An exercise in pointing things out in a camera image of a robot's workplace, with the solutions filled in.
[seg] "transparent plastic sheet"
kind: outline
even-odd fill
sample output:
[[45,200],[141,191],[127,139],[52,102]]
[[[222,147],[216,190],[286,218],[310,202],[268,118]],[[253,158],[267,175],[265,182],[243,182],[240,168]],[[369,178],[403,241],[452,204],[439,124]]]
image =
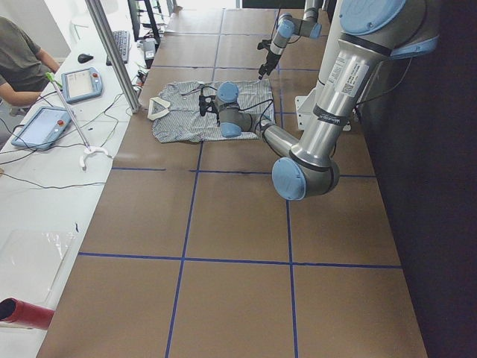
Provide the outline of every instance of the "transparent plastic sheet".
[[45,306],[73,233],[13,231],[0,248],[0,299]]

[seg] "white garment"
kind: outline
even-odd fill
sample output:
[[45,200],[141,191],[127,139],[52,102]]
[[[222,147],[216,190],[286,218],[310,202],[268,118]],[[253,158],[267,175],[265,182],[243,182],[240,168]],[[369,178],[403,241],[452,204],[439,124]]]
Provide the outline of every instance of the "white garment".
[[[248,108],[267,99],[271,99],[272,92],[270,81],[234,81],[237,85],[238,104],[240,108]],[[171,103],[170,113],[153,123],[153,135],[160,142],[202,142],[206,140],[226,140],[221,135],[221,130],[217,125],[215,114],[206,113],[204,117],[199,113],[199,89],[203,84],[197,81],[174,82],[168,84],[159,94],[160,98]],[[205,86],[218,88],[221,82],[206,83]],[[215,95],[216,91],[204,88],[204,95]],[[262,113],[269,105],[269,102],[260,104],[257,107],[246,110],[246,113]],[[159,104],[154,104],[152,113],[163,110]],[[271,105],[265,115],[274,121],[274,106]],[[256,139],[254,133],[243,133],[236,138],[230,139]]]

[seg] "red object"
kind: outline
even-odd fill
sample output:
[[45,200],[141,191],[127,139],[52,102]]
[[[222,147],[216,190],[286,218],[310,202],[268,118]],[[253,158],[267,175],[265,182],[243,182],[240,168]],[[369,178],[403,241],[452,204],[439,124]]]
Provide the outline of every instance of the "red object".
[[0,302],[0,322],[47,330],[54,311],[15,298]]

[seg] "robotic arm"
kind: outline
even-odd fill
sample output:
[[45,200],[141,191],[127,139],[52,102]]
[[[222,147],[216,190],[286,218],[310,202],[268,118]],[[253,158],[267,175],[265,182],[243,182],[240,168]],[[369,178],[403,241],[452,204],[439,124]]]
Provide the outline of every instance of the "robotic arm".
[[295,19],[291,14],[284,13],[278,20],[277,32],[271,40],[262,40],[257,48],[266,49],[267,62],[260,66],[259,79],[265,74],[270,75],[285,51],[292,35],[317,39],[320,36],[321,25],[318,24],[318,9],[323,5],[321,0],[306,0],[302,19]]
[[240,112],[239,90],[230,82],[211,99],[222,135],[255,132],[282,157],[274,164],[272,179],[283,198],[301,200],[329,192],[339,179],[330,153],[373,71],[384,60],[434,50],[439,10],[439,0],[338,0],[333,22],[339,19],[341,29],[330,34],[326,45],[336,50],[328,51],[328,59],[325,51],[323,59],[333,64],[326,83],[317,82],[314,116],[301,139],[270,119]]

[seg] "brown tabletop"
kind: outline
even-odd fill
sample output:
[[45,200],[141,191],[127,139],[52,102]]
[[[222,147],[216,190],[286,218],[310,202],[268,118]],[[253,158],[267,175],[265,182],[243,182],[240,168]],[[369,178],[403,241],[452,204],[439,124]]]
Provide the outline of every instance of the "brown tabletop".
[[[256,80],[276,14],[173,15],[141,103],[174,81]],[[320,21],[270,78],[295,136]],[[426,357],[358,124],[338,141],[336,189],[287,202],[263,142],[161,144],[146,115],[130,120],[38,357]]]

